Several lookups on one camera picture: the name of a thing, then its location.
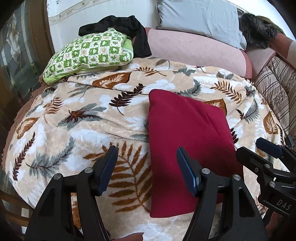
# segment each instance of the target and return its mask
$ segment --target checkered pillow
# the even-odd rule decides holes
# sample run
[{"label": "checkered pillow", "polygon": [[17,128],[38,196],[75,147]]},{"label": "checkered pillow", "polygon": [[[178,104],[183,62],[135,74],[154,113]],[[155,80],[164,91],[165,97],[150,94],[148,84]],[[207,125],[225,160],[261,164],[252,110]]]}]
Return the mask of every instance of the checkered pillow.
[{"label": "checkered pillow", "polygon": [[79,37],[55,53],[43,72],[52,84],[80,70],[126,65],[133,59],[131,41],[125,34],[109,28],[106,32]]}]

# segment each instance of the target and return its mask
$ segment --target beige blanket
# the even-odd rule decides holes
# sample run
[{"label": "beige blanket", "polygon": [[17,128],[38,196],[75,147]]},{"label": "beige blanket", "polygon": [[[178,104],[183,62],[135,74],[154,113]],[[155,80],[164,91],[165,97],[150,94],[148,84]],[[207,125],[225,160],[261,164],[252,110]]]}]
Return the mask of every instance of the beige blanket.
[{"label": "beige blanket", "polygon": [[[36,98],[16,129],[5,163],[19,195],[35,207],[55,173],[77,174],[115,145],[118,162],[109,188],[97,199],[111,237],[145,232],[144,240],[182,240],[192,214],[162,219],[149,216],[152,172],[147,114],[152,89],[174,91],[220,107],[236,148],[245,146],[267,158],[255,148],[257,138],[283,143],[278,120],[244,78],[215,67],[136,58],[109,72],[61,80]],[[282,169],[279,160],[274,165]],[[244,178],[256,200],[259,187],[254,175],[244,170]],[[73,206],[77,207],[75,198],[73,195]],[[215,234],[219,207],[211,235]],[[74,219],[79,226],[77,208]]]}]

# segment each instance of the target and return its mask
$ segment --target maroon fabric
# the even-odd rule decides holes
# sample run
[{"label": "maroon fabric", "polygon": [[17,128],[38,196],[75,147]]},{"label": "maroon fabric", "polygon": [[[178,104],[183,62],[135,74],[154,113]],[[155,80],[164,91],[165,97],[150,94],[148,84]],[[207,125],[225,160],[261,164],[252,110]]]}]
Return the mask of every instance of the maroon fabric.
[{"label": "maroon fabric", "polygon": [[[195,209],[198,199],[188,192],[176,160],[180,146],[216,175],[243,176],[220,108],[164,90],[152,90],[149,102],[151,217],[171,217]],[[217,202],[222,202],[222,196],[218,195]]]}]

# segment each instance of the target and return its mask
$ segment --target wooden chair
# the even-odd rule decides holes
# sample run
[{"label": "wooden chair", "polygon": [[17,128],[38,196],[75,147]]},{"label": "wooden chair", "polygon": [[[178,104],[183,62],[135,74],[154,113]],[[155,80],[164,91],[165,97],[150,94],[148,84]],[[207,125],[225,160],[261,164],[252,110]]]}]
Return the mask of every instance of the wooden chair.
[{"label": "wooden chair", "polygon": [[[15,214],[15,213],[8,211],[5,208],[2,200],[4,200],[16,207],[28,209],[29,210],[29,217],[32,215],[33,209],[25,201],[23,201],[20,197],[12,196],[12,195],[7,194],[6,192],[0,190],[0,214],[2,215],[2,217],[7,222],[16,224],[18,226],[27,227],[30,218],[23,217],[22,215]],[[18,236],[20,238],[23,238],[23,234],[18,234]]]}]

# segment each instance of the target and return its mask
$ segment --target black cloth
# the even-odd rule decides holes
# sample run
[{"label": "black cloth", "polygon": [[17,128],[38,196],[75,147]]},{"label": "black cloth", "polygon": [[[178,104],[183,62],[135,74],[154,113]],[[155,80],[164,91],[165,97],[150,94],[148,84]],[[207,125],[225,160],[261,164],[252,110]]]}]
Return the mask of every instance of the black cloth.
[{"label": "black cloth", "polygon": [[78,35],[84,36],[92,33],[102,33],[111,27],[115,28],[118,32],[126,34],[131,39],[136,37],[133,44],[134,57],[148,57],[152,55],[145,28],[134,15],[129,17],[115,17],[110,15],[97,23],[90,23],[80,27]]},{"label": "black cloth", "polygon": [[256,48],[266,49],[268,41],[274,39],[278,31],[268,22],[251,13],[244,13],[240,19],[242,33],[247,44]]}]

